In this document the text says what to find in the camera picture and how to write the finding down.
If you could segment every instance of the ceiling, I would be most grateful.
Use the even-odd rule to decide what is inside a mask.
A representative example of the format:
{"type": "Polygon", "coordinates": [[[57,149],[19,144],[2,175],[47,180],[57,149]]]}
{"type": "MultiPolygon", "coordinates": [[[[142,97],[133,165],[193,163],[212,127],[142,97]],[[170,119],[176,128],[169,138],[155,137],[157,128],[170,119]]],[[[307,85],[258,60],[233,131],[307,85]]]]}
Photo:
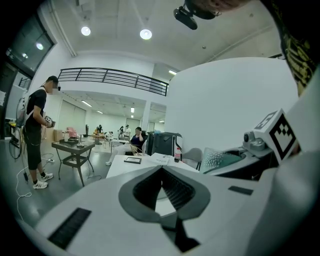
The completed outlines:
{"type": "Polygon", "coordinates": [[[195,17],[197,30],[175,20],[173,10],[183,0],[53,0],[63,30],[77,52],[108,51],[135,54],[182,70],[217,58],[239,47],[251,57],[279,54],[279,36],[260,1],[223,13],[213,20],[195,17]],[[91,29],[89,36],[81,27],[91,29]],[[152,31],[150,40],[140,31],[152,31]]]}
{"type": "MultiPolygon", "coordinates": [[[[63,91],[64,97],[71,98],[85,107],[81,101],[84,100],[92,106],[92,111],[101,111],[106,115],[114,115],[120,117],[141,120],[144,115],[146,102],[141,99],[130,98],[120,95],[107,93],[85,92],[85,91],[63,91]],[[134,107],[134,113],[131,113],[131,107],[134,107]]],[[[158,122],[164,120],[166,116],[166,107],[158,104],[151,104],[149,121],[158,122]]]]}

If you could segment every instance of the bottle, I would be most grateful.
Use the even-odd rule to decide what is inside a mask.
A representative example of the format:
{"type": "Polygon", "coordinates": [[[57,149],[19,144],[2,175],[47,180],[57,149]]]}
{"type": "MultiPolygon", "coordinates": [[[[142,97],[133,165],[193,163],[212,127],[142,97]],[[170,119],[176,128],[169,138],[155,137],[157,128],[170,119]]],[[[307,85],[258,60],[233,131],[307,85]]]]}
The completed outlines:
{"type": "Polygon", "coordinates": [[[180,147],[177,147],[174,154],[174,161],[178,163],[180,161],[180,157],[181,157],[181,150],[180,150],[180,147]]]}

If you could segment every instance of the railing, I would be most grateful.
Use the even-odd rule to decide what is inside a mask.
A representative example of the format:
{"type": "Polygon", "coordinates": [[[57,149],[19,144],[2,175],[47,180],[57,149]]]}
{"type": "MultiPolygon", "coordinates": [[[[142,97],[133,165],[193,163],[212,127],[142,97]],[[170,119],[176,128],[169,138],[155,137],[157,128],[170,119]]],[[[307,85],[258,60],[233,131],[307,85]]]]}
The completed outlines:
{"type": "Polygon", "coordinates": [[[21,78],[18,86],[28,90],[30,83],[31,83],[31,80],[29,78],[25,78],[25,79],[21,78]]]}
{"type": "Polygon", "coordinates": [[[61,69],[58,79],[59,82],[83,81],[127,86],[163,96],[167,96],[168,88],[168,83],[152,77],[101,67],[64,68],[61,69]]]}

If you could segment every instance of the camera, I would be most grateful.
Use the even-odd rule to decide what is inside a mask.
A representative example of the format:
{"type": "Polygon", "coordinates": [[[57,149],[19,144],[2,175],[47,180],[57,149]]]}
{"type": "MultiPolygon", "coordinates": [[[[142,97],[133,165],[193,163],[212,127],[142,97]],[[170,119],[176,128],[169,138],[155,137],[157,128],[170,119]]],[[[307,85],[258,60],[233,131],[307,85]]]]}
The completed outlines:
{"type": "Polygon", "coordinates": [[[182,6],[178,9],[174,9],[173,15],[177,21],[186,25],[189,29],[196,30],[198,28],[196,21],[192,18],[193,15],[182,6]]]}
{"type": "Polygon", "coordinates": [[[194,18],[192,18],[193,15],[203,20],[212,20],[214,17],[216,17],[216,15],[213,13],[200,9],[192,2],[192,0],[185,0],[183,6],[180,6],[178,9],[174,9],[173,15],[177,21],[181,22],[192,30],[196,30],[198,28],[196,21],[194,18]]]}

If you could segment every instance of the floor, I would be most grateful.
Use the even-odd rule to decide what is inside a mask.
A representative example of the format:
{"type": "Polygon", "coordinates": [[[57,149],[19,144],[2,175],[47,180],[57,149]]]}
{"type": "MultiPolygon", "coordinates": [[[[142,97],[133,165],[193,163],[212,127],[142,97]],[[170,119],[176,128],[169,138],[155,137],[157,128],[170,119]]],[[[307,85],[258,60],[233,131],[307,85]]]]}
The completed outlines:
{"type": "MultiPolygon", "coordinates": [[[[104,148],[103,145],[96,145],[92,149],[90,162],[94,168],[94,177],[91,166],[89,172],[88,164],[84,164],[81,167],[82,177],[84,185],[87,186],[100,179],[105,179],[110,166],[106,166],[105,162],[110,158],[110,148],[107,144],[104,148]]],[[[73,195],[75,192],[82,188],[82,183],[76,168],[72,168],[66,165],[61,165],[60,178],[58,179],[59,170],[59,159],[57,152],[51,147],[51,143],[43,141],[41,144],[42,154],[53,154],[54,163],[48,163],[44,169],[46,173],[53,173],[54,178],[48,180],[48,187],[45,189],[33,189],[32,180],[29,177],[28,183],[26,183],[23,175],[23,171],[18,175],[20,170],[28,165],[27,163],[27,152],[24,156],[21,156],[18,160],[14,160],[9,152],[9,140],[0,140],[0,185],[2,188],[3,195],[12,210],[12,213],[16,218],[20,218],[17,210],[17,199],[16,193],[17,178],[19,194],[24,195],[26,193],[32,193],[31,197],[22,197],[18,201],[19,211],[24,221],[34,227],[37,222],[54,206],[66,198],[73,195]]],[[[70,154],[64,151],[59,151],[60,157],[65,158],[70,154]]],[[[49,158],[50,155],[44,155],[44,158],[49,158]]]]}

